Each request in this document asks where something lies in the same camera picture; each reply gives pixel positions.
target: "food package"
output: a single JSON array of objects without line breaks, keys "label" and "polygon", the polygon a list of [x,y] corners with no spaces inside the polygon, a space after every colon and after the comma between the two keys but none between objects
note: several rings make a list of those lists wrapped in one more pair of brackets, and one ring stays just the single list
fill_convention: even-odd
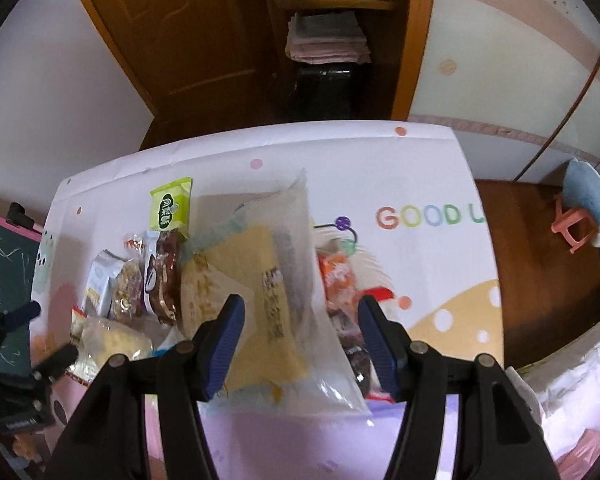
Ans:
[{"label": "food package", "polygon": [[360,392],[368,398],[384,399],[385,395],[376,379],[371,357],[358,326],[358,301],[362,294],[357,288],[349,258],[338,240],[331,240],[318,248],[317,254],[326,310]]},{"label": "food package", "polygon": [[144,307],[169,325],[180,315],[180,280],[176,263],[180,236],[177,230],[149,231],[144,256]]},{"label": "food package", "polygon": [[124,354],[135,361],[151,357],[152,352],[151,340],[145,335],[117,321],[91,316],[84,323],[78,359],[69,372],[88,384],[113,354]]},{"label": "food package", "polygon": [[318,263],[324,282],[327,312],[330,315],[343,312],[353,322],[357,322],[356,275],[347,255],[337,250],[335,243],[331,243],[318,250]]},{"label": "food package", "polygon": [[76,346],[80,343],[80,339],[82,338],[82,331],[84,330],[84,326],[87,321],[87,315],[83,310],[74,306],[71,309],[71,342]]},{"label": "food package", "polygon": [[140,260],[127,260],[116,276],[109,318],[128,325],[143,313],[143,283]]},{"label": "food package", "polygon": [[254,384],[282,386],[307,375],[266,226],[253,226],[194,257],[183,269],[180,293],[186,337],[204,320],[215,319],[229,294],[245,300],[246,328],[225,381],[229,392]]},{"label": "food package", "polygon": [[184,237],[187,237],[192,183],[190,177],[181,178],[151,192],[149,229],[152,231],[177,229]]},{"label": "food package", "polygon": [[[249,232],[254,227],[269,229],[273,240],[275,267],[279,271],[265,276],[265,280],[257,286],[242,282],[237,275],[227,272],[226,267],[219,265],[213,257],[209,257],[211,249],[219,246],[223,241],[237,237],[238,234]],[[260,294],[257,289],[262,289],[263,285],[274,294],[278,294],[278,283],[282,276],[281,284],[288,306],[288,326],[295,342],[295,351],[300,358],[298,362],[306,367],[303,377],[292,382],[271,381],[269,384],[254,384],[227,394],[221,392],[219,397],[210,403],[208,408],[211,411],[261,412],[293,416],[368,411],[324,307],[324,293],[312,241],[304,171],[289,188],[247,202],[217,226],[192,235],[182,251],[183,263],[188,264],[191,255],[200,252],[205,254],[211,273],[219,271],[232,280],[240,282],[241,285],[248,286],[254,294]],[[231,262],[232,266],[239,269],[254,266],[253,261],[246,258],[241,258],[239,262],[237,254],[226,256],[227,260],[234,260]],[[189,267],[189,272],[194,272],[193,267]],[[183,279],[190,283],[187,274],[185,268]],[[222,287],[218,286],[217,289],[212,287],[212,294],[219,296],[211,301],[213,310],[218,308],[221,301],[224,302],[226,294],[235,292],[242,295],[237,289],[231,290],[226,285]],[[195,327],[199,322],[201,320],[193,320],[192,326]],[[282,325],[284,330],[286,330],[285,323],[286,321]],[[234,360],[240,357],[238,354],[242,352],[238,352]]]},{"label": "food package", "polygon": [[109,251],[100,251],[91,263],[81,309],[88,316],[107,317],[111,308],[114,282],[125,261]]}]

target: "wooden floor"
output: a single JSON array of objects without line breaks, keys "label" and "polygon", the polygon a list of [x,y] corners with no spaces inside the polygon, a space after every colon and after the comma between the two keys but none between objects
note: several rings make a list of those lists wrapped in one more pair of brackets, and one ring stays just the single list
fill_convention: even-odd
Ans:
[{"label": "wooden floor", "polygon": [[552,234],[558,188],[478,181],[498,264],[507,365],[546,357],[600,320],[600,259]]}]

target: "wall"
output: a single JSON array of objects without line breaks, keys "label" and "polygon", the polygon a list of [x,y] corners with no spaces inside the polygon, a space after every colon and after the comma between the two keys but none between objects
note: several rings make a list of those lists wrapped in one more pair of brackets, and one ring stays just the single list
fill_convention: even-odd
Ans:
[{"label": "wall", "polygon": [[62,179],[136,151],[151,120],[79,0],[20,0],[0,28],[0,215],[43,221]]},{"label": "wall", "polygon": [[455,131],[476,178],[559,183],[600,172],[600,25],[582,0],[435,0],[410,120]]}]

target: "packaged pastry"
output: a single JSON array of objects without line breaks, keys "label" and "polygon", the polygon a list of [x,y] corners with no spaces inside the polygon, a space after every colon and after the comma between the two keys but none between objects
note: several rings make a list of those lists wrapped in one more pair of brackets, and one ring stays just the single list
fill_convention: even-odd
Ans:
[{"label": "packaged pastry", "polygon": [[177,229],[185,238],[187,237],[192,183],[191,177],[181,178],[151,192],[149,229],[152,231]]},{"label": "packaged pastry", "polygon": [[127,260],[116,276],[109,318],[130,324],[142,314],[142,269],[140,260]]},{"label": "packaged pastry", "polygon": [[135,361],[151,357],[153,350],[144,334],[117,321],[88,317],[78,345],[78,359],[69,372],[78,382],[88,384],[113,354],[124,354]]},{"label": "packaged pastry", "polygon": [[228,391],[304,378],[271,231],[253,226],[197,254],[182,270],[182,333],[215,319],[228,294],[245,300],[245,328],[225,381]]},{"label": "packaged pastry", "polygon": [[180,316],[180,280],[176,269],[180,235],[177,230],[149,231],[144,256],[144,306],[163,323]]},{"label": "packaged pastry", "polygon": [[87,315],[79,307],[75,306],[71,309],[71,342],[77,345],[80,343],[82,331],[87,321]]},{"label": "packaged pastry", "polygon": [[80,306],[88,316],[109,315],[115,279],[124,264],[122,258],[109,251],[100,251],[93,259]]},{"label": "packaged pastry", "polygon": [[357,322],[356,275],[347,255],[335,243],[318,250],[318,263],[327,299],[327,312],[332,316],[343,312],[352,322]]}]

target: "green snack package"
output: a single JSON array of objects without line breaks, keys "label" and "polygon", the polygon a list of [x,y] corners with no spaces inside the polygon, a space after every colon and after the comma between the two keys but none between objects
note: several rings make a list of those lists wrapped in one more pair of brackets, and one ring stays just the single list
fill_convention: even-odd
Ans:
[{"label": "green snack package", "polygon": [[189,231],[189,201],[191,197],[191,177],[174,180],[151,192],[151,231],[171,231],[177,229],[185,237]]}]

